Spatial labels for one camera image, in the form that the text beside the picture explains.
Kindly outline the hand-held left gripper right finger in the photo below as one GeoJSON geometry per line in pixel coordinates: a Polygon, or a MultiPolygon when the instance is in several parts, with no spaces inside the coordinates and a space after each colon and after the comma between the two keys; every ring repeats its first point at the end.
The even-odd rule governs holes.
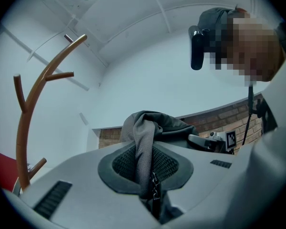
{"type": "Polygon", "coordinates": [[[164,156],[164,164],[173,164],[173,174],[161,180],[162,204],[160,212],[168,209],[164,221],[154,224],[223,224],[230,200],[218,184],[230,171],[211,164],[213,160],[231,163],[232,155],[211,153],[155,142],[154,152],[164,156]]]}

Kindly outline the dark grey backpack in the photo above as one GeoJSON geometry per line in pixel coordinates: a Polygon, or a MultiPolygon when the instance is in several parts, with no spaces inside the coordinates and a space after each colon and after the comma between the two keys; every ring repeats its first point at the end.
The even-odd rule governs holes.
{"type": "Polygon", "coordinates": [[[132,145],[113,162],[113,168],[139,186],[139,200],[161,224],[182,215],[168,191],[182,188],[193,174],[191,162],[157,142],[183,141],[196,128],[172,116],[153,111],[131,114],[122,127],[120,141],[132,145]]]}

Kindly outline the wooden coat stand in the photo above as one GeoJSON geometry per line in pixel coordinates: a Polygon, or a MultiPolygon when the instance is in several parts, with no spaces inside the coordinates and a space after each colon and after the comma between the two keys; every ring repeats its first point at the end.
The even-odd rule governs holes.
{"type": "Polygon", "coordinates": [[[87,35],[82,35],[75,41],[71,42],[62,51],[60,51],[44,68],[37,80],[35,81],[28,97],[25,99],[22,90],[21,75],[16,74],[13,77],[14,87],[17,99],[21,108],[21,116],[18,125],[16,138],[16,163],[18,172],[18,182],[21,190],[25,191],[30,186],[30,180],[46,164],[47,160],[42,158],[32,170],[27,168],[27,143],[29,128],[32,115],[38,101],[38,98],[47,82],[69,78],[74,76],[74,72],[57,73],[53,72],[58,68],[60,63],[79,45],[87,40],[87,35]]]}

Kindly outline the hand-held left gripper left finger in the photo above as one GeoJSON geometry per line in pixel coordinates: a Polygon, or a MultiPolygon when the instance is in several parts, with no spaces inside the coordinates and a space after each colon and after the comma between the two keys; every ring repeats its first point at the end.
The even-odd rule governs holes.
{"type": "Polygon", "coordinates": [[[51,222],[68,229],[155,229],[160,223],[137,195],[119,194],[98,175],[100,160],[129,142],[73,156],[32,183],[21,200],[33,208],[61,180],[72,184],[51,216],[51,222]]]}

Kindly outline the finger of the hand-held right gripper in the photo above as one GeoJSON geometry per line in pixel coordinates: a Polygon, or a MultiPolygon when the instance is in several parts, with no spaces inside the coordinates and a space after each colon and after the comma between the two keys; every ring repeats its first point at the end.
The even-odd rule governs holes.
{"type": "Polygon", "coordinates": [[[200,137],[197,135],[189,134],[188,141],[195,144],[196,146],[201,147],[204,150],[212,150],[216,149],[216,141],[209,138],[200,137]]]}

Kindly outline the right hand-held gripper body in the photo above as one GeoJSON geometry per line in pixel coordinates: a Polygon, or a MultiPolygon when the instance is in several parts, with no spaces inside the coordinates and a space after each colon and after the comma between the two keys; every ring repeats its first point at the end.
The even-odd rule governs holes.
{"type": "Polygon", "coordinates": [[[216,141],[216,153],[234,154],[234,148],[236,147],[235,130],[226,132],[211,132],[209,138],[216,141]]]}

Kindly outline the person's dark top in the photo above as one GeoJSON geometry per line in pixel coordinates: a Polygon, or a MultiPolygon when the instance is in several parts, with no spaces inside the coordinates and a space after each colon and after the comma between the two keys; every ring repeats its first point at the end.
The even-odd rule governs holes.
{"type": "MultiPolygon", "coordinates": [[[[269,80],[273,79],[273,77],[276,75],[276,73],[278,72],[278,70],[281,68],[284,61],[286,60],[286,21],[285,20],[280,22],[278,27],[275,29],[275,33],[280,43],[279,63],[277,64],[277,66],[274,67],[270,77],[268,78],[269,80]]],[[[261,108],[262,108],[261,110],[262,113],[261,113],[260,118],[262,118],[262,135],[263,135],[270,131],[275,130],[277,128],[277,123],[265,98],[261,102],[261,108]]]]}

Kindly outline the black chest mount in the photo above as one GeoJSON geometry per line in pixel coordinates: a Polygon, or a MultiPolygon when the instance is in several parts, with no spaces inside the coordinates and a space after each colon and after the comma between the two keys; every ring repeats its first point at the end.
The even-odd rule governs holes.
{"type": "Polygon", "coordinates": [[[257,118],[264,118],[268,110],[267,103],[262,99],[257,99],[256,105],[254,105],[254,102],[253,99],[248,100],[249,116],[257,115],[257,118]]]}

